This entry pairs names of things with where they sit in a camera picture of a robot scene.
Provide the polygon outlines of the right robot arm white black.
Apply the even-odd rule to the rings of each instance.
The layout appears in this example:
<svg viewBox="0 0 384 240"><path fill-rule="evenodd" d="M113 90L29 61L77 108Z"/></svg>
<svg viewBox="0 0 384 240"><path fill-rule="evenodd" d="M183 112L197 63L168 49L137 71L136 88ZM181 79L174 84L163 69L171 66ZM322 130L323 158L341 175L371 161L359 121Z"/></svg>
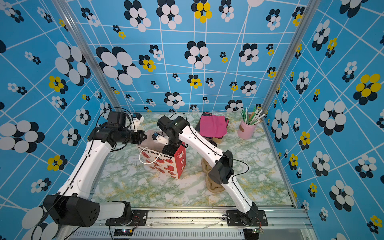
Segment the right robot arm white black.
<svg viewBox="0 0 384 240"><path fill-rule="evenodd" d="M235 203L241 222L246 226L261 224L258 217L257 205L249 199L236 179L233 169L233 154L231 151L222 151L202 137L191 124L183 117L171 120L162 116L157 127L168 137L168 142L162 153L174 156L181 145L191 147L200 154L212 168L209 178L222 186Z"/></svg>

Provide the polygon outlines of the red white gift bag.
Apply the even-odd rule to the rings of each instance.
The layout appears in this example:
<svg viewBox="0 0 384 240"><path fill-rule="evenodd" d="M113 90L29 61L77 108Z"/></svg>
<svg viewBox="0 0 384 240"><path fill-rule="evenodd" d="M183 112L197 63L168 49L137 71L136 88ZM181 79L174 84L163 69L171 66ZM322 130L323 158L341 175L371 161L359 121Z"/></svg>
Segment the red white gift bag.
<svg viewBox="0 0 384 240"><path fill-rule="evenodd" d="M137 146L140 151L139 161L163 175L179 180L187 163L186 147L181 145L174 156L164 155L162 149L165 145L154 143L154 132L156 131L147 131L147 139Z"/></svg>

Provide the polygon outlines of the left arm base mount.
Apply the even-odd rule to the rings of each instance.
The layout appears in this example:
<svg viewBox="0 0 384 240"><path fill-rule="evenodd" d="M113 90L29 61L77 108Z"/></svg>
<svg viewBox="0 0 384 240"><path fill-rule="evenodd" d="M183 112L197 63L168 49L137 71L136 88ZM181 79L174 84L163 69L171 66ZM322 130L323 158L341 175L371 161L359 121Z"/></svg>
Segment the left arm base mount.
<svg viewBox="0 0 384 240"><path fill-rule="evenodd" d="M145 226L148 219L147 210L131 210L127 217L113 218L106 220L106 226L113 227L141 227Z"/></svg>

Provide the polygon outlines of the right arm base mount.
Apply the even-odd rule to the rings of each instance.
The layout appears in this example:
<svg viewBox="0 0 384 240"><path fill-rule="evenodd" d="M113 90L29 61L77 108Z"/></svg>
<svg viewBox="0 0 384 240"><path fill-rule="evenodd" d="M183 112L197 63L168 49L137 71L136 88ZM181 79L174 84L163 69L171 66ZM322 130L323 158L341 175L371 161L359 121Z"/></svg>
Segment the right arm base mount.
<svg viewBox="0 0 384 240"><path fill-rule="evenodd" d="M238 210L227 210L225 219L229 227L266 227L269 225L265 211L258 210L256 213L241 213Z"/></svg>

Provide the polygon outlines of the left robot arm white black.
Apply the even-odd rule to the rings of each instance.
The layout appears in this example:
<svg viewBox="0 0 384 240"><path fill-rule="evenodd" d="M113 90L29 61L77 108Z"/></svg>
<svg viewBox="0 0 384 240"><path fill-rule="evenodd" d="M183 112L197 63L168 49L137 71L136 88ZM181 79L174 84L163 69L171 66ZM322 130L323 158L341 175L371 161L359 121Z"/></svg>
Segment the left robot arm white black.
<svg viewBox="0 0 384 240"><path fill-rule="evenodd" d="M88 137L86 149L59 191L47 195L39 211L41 219L26 237L30 240L52 240L58 236L60 227L90 227L97 221L106 220L110 224L133 224L136 220L131 204L117 201L100 204L91 201L91 193L98 184L108 155L116 152L118 143L140 145L147 136L139 130L144 117L140 113L131 114L123 108L110 108L107 122L96 124Z"/></svg>

